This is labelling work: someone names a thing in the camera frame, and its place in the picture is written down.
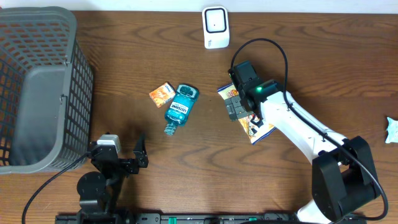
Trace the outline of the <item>yellow snack bag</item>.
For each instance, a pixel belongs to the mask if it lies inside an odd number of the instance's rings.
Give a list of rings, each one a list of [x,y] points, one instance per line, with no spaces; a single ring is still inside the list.
[[[218,94],[222,97],[223,100],[231,98],[233,96],[239,95],[238,91],[235,89],[234,85],[228,84],[226,86],[222,86],[217,90]],[[244,129],[244,132],[247,134],[252,145],[255,145],[257,142],[271,135],[276,127],[267,121],[263,121],[262,126],[256,126],[249,122],[248,118],[242,118],[237,120]]]

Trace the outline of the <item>teal mouthwash bottle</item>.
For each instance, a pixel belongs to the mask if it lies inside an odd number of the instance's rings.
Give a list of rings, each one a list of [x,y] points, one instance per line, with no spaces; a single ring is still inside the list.
[[[167,121],[164,129],[165,134],[172,136],[178,127],[185,125],[198,97],[199,91],[197,88],[186,84],[178,86],[176,95],[165,112],[165,120]]]

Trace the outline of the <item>orange small box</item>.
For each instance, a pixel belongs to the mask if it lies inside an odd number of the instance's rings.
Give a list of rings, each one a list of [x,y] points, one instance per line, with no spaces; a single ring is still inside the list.
[[[150,92],[149,96],[151,100],[155,103],[156,107],[160,108],[174,98],[175,90],[171,84],[166,82]]]

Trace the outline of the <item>light teal pouch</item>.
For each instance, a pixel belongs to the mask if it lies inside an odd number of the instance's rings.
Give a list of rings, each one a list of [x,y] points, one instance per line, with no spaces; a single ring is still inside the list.
[[[387,117],[387,137],[385,140],[386,144],[398,143],[398,122],[390,117]]]

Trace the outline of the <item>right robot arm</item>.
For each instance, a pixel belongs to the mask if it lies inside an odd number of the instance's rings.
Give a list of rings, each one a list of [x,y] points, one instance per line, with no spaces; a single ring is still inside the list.
[[[312,199],[296,217],[304,223],[338,223],[370,217],[354,214],[363,205],[382,198],[386,216],[388,202],[382,189],[369,144],[360,136],[348,139],[328,128],[300,105],[275,80],[249,80],[218,89],[229,117],[246,119],[253,133],[263,137],[273,125],[303,153],[312,166]]]

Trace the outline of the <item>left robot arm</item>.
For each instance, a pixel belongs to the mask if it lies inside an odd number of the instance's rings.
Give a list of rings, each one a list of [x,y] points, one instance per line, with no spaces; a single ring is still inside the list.
[[[83,175],[77,183],[81,210],[77,222],[81,224],[134,223],[134,216],[127,209],[117,209],[116,204],[123,182],[130,175],[149,164],[145,147],[145,135],[141,134],[133,153],[134,158],[120,159],[119,136],[104,134],[88,151],[95,171]]]

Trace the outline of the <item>white barcode scanner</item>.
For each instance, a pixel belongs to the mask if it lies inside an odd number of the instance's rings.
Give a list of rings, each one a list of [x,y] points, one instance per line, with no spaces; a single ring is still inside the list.
[[[206,7],[202,11],[204,46],[222,49],[229,45],[228,11],[223,6]]]

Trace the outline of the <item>grey plastic shopping basket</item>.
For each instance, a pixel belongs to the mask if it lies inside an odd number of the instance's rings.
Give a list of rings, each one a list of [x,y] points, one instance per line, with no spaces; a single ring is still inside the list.
[[[62,7],[1,10],[1,173],[76,169],[89,145],[94,75]]]

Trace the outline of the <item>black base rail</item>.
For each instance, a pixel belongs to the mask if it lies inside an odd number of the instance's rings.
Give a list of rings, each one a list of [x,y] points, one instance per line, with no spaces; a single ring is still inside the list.
[[[84,215],[64,213],[55,217],[55,224],[79,223],[126,223],[126,224],[236,224],[236,223],[298,223],[295,215],[286,213],[265,213],[250,215],[161,215],[159,213],[126,213],[124,215]]]

